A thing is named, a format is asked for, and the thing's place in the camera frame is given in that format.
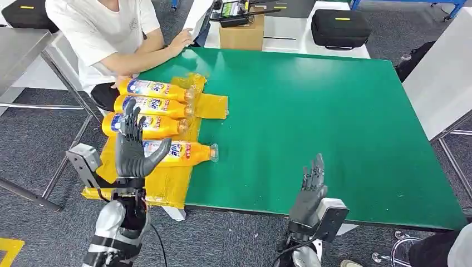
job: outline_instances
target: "black cable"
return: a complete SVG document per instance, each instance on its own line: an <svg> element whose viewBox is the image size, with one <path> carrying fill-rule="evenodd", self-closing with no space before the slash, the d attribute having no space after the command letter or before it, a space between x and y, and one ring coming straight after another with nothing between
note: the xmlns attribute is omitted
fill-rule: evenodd
<svg viewBox="0 0 472 267"><path fill-rule="evenodd" d="M105 200L106 202L110 202L108 199L106 199L105 197L103 197L102 195L102 190L100 188L97 188L97 192L99 193L99 197L103 200Z"/></svg>
<svg viewBox="0 0 472 267"><path fill-rule="evenodd" d="M167 258L166 258L166 256L165 256L164 245L162 244L161 236L159 235L158 231L156 230L156 227L154 227L153 224L151 224L151 227L152 227L152 228L154 229L154 231L156 232L156 235L158 235L159 242L161 243L161 248L162 248L162 250L163 250L163 257L164 257L165 267L168 267L168 266L167 266Z"/></svg>
<svg viewBox="0 0 472 267"><path fill-rule="evenodd" d="M310 239L310 240L308 240L308 241L306 241L306 242L303 242L303 243L301 243L301 244L298 244L298 245L295 245L295 246L292 246L292 247L290 247L290 248L288 248L288 249L283 250L283 251L277 256L277 258L272 262L271 267L274 267L274 266L276 265L277 260L280 259L283 254L285 254L285 253L287 253L287 252L290 252L290 251L292 251L292 250L296 250L296 249L301 248L301 247L303 247L303 246L306 246L306 245L308 245L308 244L310 244L310 243L312 243L312 242L314 242L314 239Z"/></svg>

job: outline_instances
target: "blue frame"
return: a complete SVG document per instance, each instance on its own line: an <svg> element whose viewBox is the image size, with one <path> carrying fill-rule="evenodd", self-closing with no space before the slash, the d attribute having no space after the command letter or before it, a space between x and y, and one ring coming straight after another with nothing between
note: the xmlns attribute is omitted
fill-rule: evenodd
<svg viewBox="0 0 472 267"><path fill-rule="evenodd" d="M179 5L179 0L172 0L171 7L173 10L177 10L178 5Z"/></svg>
<svg viewBox="0 0 472 267"><path fill-rule="evenodd" d="M426 2L426 3L450 3L454 4L454 9L451 11L449 16L446 16L445 19L451 19L455 18L457 15L458 11L461 9L461 7L465 4L467 0L379 0L379 1L396 1L396 2ZM352 5L351 5L351 10L355 10L361 0L353 0Z"/></svg>

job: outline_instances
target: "cardboard box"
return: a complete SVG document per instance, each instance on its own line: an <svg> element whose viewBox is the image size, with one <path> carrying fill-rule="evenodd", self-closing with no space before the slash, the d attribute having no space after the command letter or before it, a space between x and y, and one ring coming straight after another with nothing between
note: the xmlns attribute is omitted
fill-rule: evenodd
<svg viewBox="0 0 472 267"><path fill-rule="evenodd" d="M260 11L262 8L251 8ZM227 49L262 50L264 37L264 15L254 16L249 25L223 28L220 26L220 46Z"/></svg>

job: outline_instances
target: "walkie-talkie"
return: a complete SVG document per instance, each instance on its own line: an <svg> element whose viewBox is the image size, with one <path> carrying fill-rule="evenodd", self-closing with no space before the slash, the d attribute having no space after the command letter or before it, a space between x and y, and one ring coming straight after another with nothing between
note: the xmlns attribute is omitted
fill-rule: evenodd
<svg viewBox="0 0 472 267"><path fill-rule="evenodd" d="M219 17L213 17L213 21L219 21L223 28L226 27L234 27L240 25L249 24L249 17L259 14L267 14L267 13L275 13L280 12L281 9L275 8L270 10L263 10L263 11L256 11L256 12L249 12L250 6L253 4L261 4L261 3L268 3L274 2L275 0L268 0L268 1L234 1L234 2L226 2L222 5L222 12L219 14Z"/></svg>

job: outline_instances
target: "yellow bottle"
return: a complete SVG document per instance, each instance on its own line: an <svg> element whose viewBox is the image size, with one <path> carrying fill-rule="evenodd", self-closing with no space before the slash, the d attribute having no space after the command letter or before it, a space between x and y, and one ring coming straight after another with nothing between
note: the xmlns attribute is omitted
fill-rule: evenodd
<svg viewBox="0 0 472 267"><path fill-rule="evenodd" d="M116 98L115 112L123 113L126 104L128 104L132 98L136 100L135 106L141 108L140 114L164 115L171 118L184 118L193 115L193 107L191 104L181 104L170 99L129 95L120 95Z"/></svg>
<svg viewBox="0 0 472 267"><path fill-rule="evenodd" d="M156 151L161 141L144 141L144 155L148 157ZM211 160L218 162L218 145L205 146L197 142L172 141L167 156L158 167L194 166L200 162Z"/></svg>
<svg viewBox="0 0 472 267"><path fill-rule="evenodd" d="M186 119L176 121L166 116L138 115L137 121L146 116L142 125L142 138L144 140L156 140L172 135L183 134L189 128ZM118 132L123 114L108 113L102 121L102 130L107 136L115 136Z"/></svg>
<svg viewBox="0 0 472 267"><path fill-rule="evenodd" d="M159 97L179 102L191 103L195 97L195 87L185 90L177 85L163 82L125 79L119 86L122 95Z"/></svg>

